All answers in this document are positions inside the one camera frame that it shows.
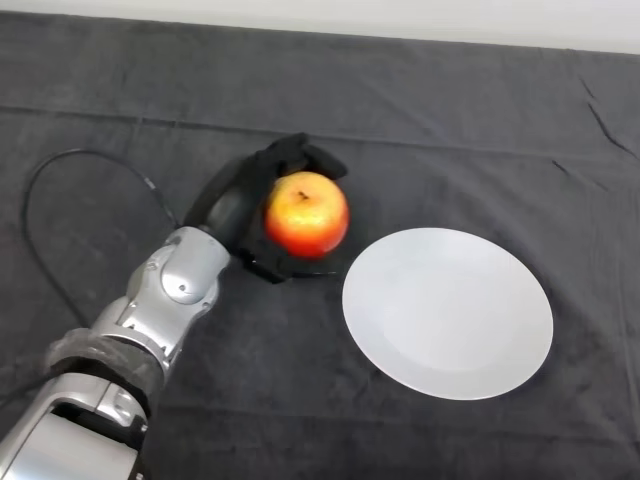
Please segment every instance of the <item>black cable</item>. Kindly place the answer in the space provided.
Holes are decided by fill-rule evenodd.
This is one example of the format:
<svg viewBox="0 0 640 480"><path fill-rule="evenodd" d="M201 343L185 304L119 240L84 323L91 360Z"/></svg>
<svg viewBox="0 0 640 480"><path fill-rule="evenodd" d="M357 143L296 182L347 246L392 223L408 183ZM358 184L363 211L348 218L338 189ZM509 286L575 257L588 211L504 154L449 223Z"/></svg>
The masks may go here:
<svg viewBox="0 0 640 480"><path fill-rule="evenodd" d="M45 158L42 162L40 162L33 171L29 174L27 178L27 182L25 185L25 189L22 193L22 206L20 208L20 233L22 235L22 240L27 246L27 251L29 255L33 259L34 263L38 266L44 277L46 278L51 288L55 290L58 296L65 303L67 308L71 311L73 316L76 318L78 324L81 327L89 327L91 326L88 319L84 316L84 314L80 311L78 306L75 304L69 293L65 290L65 288L60 284L55 275L49 270L46 263L38 253L38 249L36 248L32 236L31 230L29 229L29 206L31 203L31 194L33 193L33 188L36 184L36 181L40 177L40 174L47 168L49 165L54 163L55 161L61 160L63 158L71 157L74 155L94 155L96 157L107 160L111 163L119 165L121 167L126 168L129 172L133 173L133 175L138 178L142 183L144 183L154 199L160 205L165 215L171 222L174 228L179 228L180 224L176 219L175 214L165 201L162 193L158 190L158 187L151 181L149 177L141 173L139 170L136 170L130 163L126 162L124 159L119 158L110 153L102 152L100 150L94 150L91 148L74 148L71 150L65 150L63 152L58 152L49 157Z"/></svg>

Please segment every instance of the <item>dark gray tablecloth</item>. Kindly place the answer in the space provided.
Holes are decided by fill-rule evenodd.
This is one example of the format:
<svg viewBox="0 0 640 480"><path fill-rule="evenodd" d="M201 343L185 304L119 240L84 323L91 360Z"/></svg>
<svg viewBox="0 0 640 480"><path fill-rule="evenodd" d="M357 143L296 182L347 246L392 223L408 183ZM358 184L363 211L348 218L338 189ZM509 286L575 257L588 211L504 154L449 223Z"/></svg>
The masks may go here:
<svg viewBox="0 0 640 480"><path fill-rule="evenodd" d="M225 162L307 131L351 168L345 262L400 229L480 235L554 313L538 374L499 398L413 392L358 350L342 278L239 268L187 341L150 431L156 479L640 477L640 61L575 51L0 15L0 385L74 326L21 245L26 173L130 158L180 215ZM169 225L127 172L69 159L37 243L89 316ZM27 398L0 414L4 433Z"/></svg>

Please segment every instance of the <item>apple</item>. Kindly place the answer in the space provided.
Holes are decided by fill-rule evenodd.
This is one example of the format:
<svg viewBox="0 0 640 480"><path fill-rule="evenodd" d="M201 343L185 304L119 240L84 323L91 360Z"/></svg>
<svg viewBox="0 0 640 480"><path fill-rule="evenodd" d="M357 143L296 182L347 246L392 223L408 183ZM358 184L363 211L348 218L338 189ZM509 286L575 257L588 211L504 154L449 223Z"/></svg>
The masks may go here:
<svg viewBox="0 0 640 480"><path fill-rule="evenodd" d="M318 258L336 248L349 225L342 190L313 172L278 179L267 201L267 235L291 255Z"/></svg>

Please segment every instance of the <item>white wall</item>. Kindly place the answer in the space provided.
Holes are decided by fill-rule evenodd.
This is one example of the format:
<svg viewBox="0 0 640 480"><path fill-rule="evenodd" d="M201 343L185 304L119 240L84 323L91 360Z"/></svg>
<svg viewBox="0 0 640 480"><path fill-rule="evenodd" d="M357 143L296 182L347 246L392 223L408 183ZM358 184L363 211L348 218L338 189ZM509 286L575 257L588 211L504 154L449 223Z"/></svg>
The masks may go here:
<svg viewBox="0 0 640 480"><path fill-rule="evenodd" d="M640 53L639 0L0 0L0 9Z"/></svg>

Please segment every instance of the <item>robotic arm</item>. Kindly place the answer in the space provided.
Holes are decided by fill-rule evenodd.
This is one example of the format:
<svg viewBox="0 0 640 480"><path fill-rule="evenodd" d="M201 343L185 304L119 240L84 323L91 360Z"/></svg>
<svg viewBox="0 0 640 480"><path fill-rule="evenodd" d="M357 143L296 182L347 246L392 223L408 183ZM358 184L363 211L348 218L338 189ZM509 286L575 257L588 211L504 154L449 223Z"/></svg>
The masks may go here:
<svg viewBox="0 0 640 480"><path fill-rule="evenodd" d="M144 480L148 423L193 323L218 297L231 256L273 283L327 273L262 235L274 182L299 170L332 179L344 165L304 134L225 167L174 231L131 276L125 296L91 329L54 343L51 380L0 444L0 480Z"/></svg>

